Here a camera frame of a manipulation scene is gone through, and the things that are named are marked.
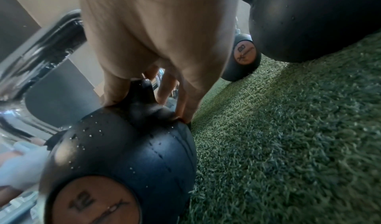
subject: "artificial turf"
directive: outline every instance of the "artificial turf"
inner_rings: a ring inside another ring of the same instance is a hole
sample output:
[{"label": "artificial turf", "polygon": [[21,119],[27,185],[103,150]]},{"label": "artificial turf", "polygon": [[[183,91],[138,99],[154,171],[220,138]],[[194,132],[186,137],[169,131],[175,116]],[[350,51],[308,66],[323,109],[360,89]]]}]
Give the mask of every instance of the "artificial turf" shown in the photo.
[{"label": "artificial turf", "polygon": [[306,63],[220,80],[192,122],[181,224],[381,223],[381,32]]}]

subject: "green turf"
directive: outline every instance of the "green turf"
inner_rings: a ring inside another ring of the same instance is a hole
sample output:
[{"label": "green turf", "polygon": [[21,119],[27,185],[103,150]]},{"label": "green turf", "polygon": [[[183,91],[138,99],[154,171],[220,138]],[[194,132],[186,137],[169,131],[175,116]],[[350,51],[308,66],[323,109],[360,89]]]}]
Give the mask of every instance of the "green turf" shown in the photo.
[{"label": "green turf", "polygon": [[263,57],[192,122],[181,224],[381,223],[381,33],[303,64]]}]

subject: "hand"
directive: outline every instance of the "hand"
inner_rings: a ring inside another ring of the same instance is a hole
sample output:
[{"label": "hand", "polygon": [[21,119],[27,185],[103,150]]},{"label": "hand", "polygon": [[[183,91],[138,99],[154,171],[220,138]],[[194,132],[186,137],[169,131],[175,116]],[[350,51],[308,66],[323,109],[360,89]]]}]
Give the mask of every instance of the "hand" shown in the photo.
[{"label": "hand", "polygon": [[176,114],[190,122],[219,79],[233,45],[238,0],[80,0],[86,36],[104,71],[103,105],[132,78],[165,69],[157,101],[179,82]]}]

